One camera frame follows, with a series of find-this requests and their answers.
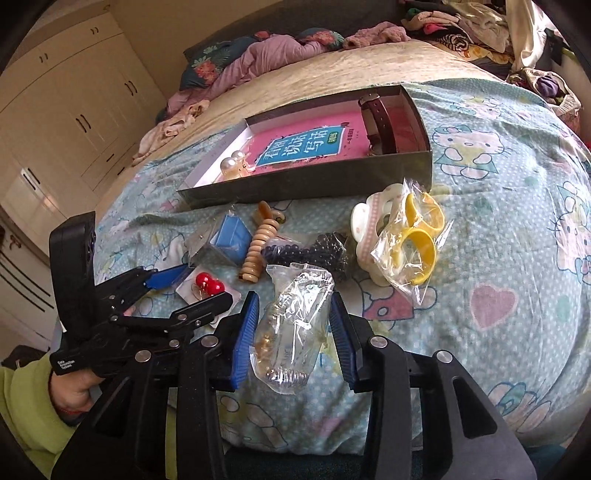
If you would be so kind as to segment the green sleeve left forearm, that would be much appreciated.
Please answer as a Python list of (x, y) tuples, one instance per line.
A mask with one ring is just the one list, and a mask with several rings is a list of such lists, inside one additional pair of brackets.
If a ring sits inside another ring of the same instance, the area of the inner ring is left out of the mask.
[(1, 367), (1, 416), (19, 447), (49, 478), (75, 428), (57, 414), (49, 394), (49, 355), (12, 370)]

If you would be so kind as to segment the person's left hand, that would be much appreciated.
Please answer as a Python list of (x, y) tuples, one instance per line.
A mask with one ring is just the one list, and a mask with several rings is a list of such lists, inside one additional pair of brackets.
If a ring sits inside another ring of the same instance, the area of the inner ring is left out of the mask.
[(91, 390), (102, 382), (103, 378), (90, 369), (64, 375), (53, 373), (49, 382), (49, 395), (57, 415), (64, 422), (72, 423), (89, 412), (94, 404)]

